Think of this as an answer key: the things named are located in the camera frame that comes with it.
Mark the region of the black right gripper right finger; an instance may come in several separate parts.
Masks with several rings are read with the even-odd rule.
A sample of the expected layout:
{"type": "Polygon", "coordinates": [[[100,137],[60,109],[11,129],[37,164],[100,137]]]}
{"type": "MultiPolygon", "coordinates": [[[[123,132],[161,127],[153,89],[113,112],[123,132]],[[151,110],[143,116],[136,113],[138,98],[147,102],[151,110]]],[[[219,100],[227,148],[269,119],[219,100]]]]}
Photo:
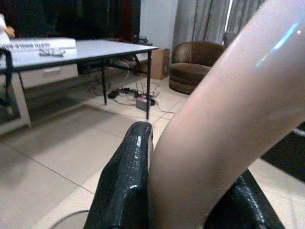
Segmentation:
{"type": "Polygon", "coordinates": [[[215,205],[206,229],[283,229],[284,225],[249,170],[215,205]]]}

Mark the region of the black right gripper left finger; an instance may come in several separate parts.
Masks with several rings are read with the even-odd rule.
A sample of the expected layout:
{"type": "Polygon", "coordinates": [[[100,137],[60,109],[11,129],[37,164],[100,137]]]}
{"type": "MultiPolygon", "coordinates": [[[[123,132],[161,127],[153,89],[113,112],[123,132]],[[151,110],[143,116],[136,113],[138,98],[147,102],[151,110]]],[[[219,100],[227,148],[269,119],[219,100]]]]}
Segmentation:
{"type": "Polygon", "coordinates": [[[147,185],[152,151],[152,125],[133,123],[101,173],[84,228],[149,227],[147,185]]]}

